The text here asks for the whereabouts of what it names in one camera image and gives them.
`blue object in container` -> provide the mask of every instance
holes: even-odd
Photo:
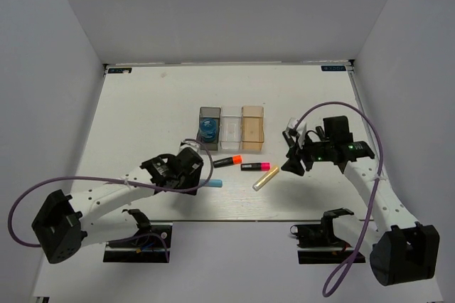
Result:
[[[200,138],[205,143],[213,142],[216,139],[216,121],[212,118],[204,118],[199,123]]]

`gold cylinder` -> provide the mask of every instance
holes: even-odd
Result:
[[[255,191],[260,190],[268,181],[270,181],[279,172],[278,166],[273,166],[263,177],[261,177],[255,184],[253,189]]]

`white zip tie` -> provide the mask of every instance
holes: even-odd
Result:
[[[373,181],[375,181],[376,179],[379,179],[379,181],[387,181],[387,178],[384,177],[384,176],[380,176],[380,175],[377,175],[375,174],[373,177],[372,177]]]
[[[127,186],[128,189],[129,189],[130,191],[132,191],[132,188],[131,188],[131,186],[129,185],[128,179],[127,179],[127,178],[124,178],[123,180],[124,180],[124,182],[123,182],[124,185]]]

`orange marker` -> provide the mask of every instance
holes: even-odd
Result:
[[[232,166],[234,164],[242,163],[242,157],[240,155],[228,157],[226,159],[218,159],[213,162],[214,168],[220,168],[222,166]]]

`wire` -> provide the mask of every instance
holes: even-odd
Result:
[[[207,153],[208,159],[210,160],[210,172],[209,172],[209,174],[207,176],[207,179],[203,183],[198,184],[195,187],[191,187],[191,188],[187,188],[187,189],[164,188],[164,187],[155,186],[153,184],[143,184],[142,182],[135,182],[135,181],[128,181],[128,184],[131,185],[131,186],[138,186],[138,187],[142,187],[142,188],[150,188],[150,189],[154,189],[154,190],[158,190],[158,191],[170,191],[171,193],[188,193],[188,192],[191,192],[191,191],[195,191],[196,189],[199,189],[200,187],[204,187],[209,182],[209,180],[212,178],[212,174],[213,174],[213,159],[212,159],[212,155],[208,151],[207,147],[204,144],[200,143],[199,141],[196,141],[195,139],[192,139],[192,138],[184,139],[184,141],[185,142],[195,142],[195,143],[199,144],[202,147],[202,149],[204,149],[204,151]],[[94,176],[61,176],[61,177],[55,177],[53,179],[48,179],[48,180],[40,182],[39,184],[36,184],[36,185],[30,187],[29,189],[27,189],[26,191],[24,191],[16,199],[16,201],[14,201],[13,205],[11,206],[11,209],[9,210],[9,214],[8,214],[8,232],[9,232],[9,235],[13,238],[13,240],[16,241],[19,245],[26,246],[28,248],[40,248],[41,247],[40,244],[27,243],[26,241],[23,241],[22,239],[20,239],[17,236],[17,234],[14,232],[14,229],[13,229],[14,211],[16,210],[16,208],[19,205],[19,203],[29,193],[31,193],[35,189],[40,188],[42,186],[45,186],[46,184],[51,184],[53,182],[74,181],[74,180],[78,180],[78,181],[99,181],[99,182],[104,182],[104,183],[109,182],[111,184],[125,184],[125,180],[124,179],[111,179],[111,178],[108,178],[108,177],[94,177]],[[147,236],[147,235],[152,235],[152,234],[135,235],[135,236],[133,236],[131,238],[127,238],[127,239],[128,240],[133,240],[133,239],[141,238],[141,237],[144,237],[144,236]]]
[[[125,241],[130,241],[130,240],[133,240],[133,239],[136,239],[136,238],[145,237],[145,236],[148,236],[148,235],[150,235],[151,237],[158,238],[159,241],[161,241],[161,244],[163,244],[163,248],[164,248],[164,254],[166,255],[166,261],[169,262],[169,252],[168,252],[168,247],[166,246],[166,242],[164,241],[164,239],[159,234],[156,234],[156,233],[153,233],[153,232],[144,233],[144,234],[141,234],[141,235],[133,235],[132,237],[129,237],[129,238],[111,240],[110,243],[124,243]]]
[[[359,253],[360,246],[362,245],[363,239],[365,238],[365,234],[367,233],[368,224],[370,222],[371,212],[373,211],[373,204],[375,202],[376,192],[378,191],[379,180],[380,180],[379,177],[382,173],[382,165],[384,163],[384,152],[382,150],[382,143],[379,138],[378,131],[376,130],[374,124],[357,107],[349,105],[345,102],[322,102],[321,104],[317,104],[317,105],[313,106],[310,110],[306,111],[303,116],[301,116],[301,118],[299,119],[299,121],[297,122],[297,124],[294,128],[297,129],[297,127],[299,127],[300,123],[315,109],[318,109],[320,107],[327,106],[327,105],[341,105],[341,106],[349,107],[350,109],[356,111],[360,116],[362,116],[362,118],[368,123],[371,130],[373,131],[373,134],[375,135],[376,142],[378,143],[379,161],[378,161],[378,171],[377,171],[378,177],[375,179],[375,182],[373,184],[373,189],[371,191],[370,200],[368,201],[368,205],[367,205],[367,213],[366,213],[365,221],[363,223],[362,231],[360,232],[360,236],[357,240],[357,243],[355,244],[354,251],[341,264],[339,264],[335,268],[335,270],[327,277],[327,280],[324,283],[324,286],[322,289],[322,295],[324,297],[330,297],[338,289],[338,287],[340,286],[340,284],[343,282],[346,275],[348,274],[349,269],[353,266],[353,263],[355,262],[355,258],[357,257],[357,254]],[[336,282],[332,286],[332,288],[329,291],[327,291],[328,285],[330,284],[332,278],[343,267],[344,267],[344,270],[341,273],[340,277],[338,277],[338,279],[336,280]]]
[[[148,235],[147,238],[145,238],[145,240],[142,243],[139,242],[140,239],[141,238],[137,238],[134,241],[131,241],[130,244],[133,245],[136,248],[141,248],[142,246],[146,245],[149,242],[150,235]]]
[[[341,249],[341,251],[338,251],[338,254],[340,255],[341,253],[344,253],[346,251],[346,249],[348,248],[348,245],[349,244],[345,241],[343,248]]]
[[[141,252],[142,252],[142,251],[146,250],[147,248],[151,248],[153,245],[154,245],[154,243],[149,243],[148,245],[142,246],[142,247],[140,248],[140,250],[141,250]]]

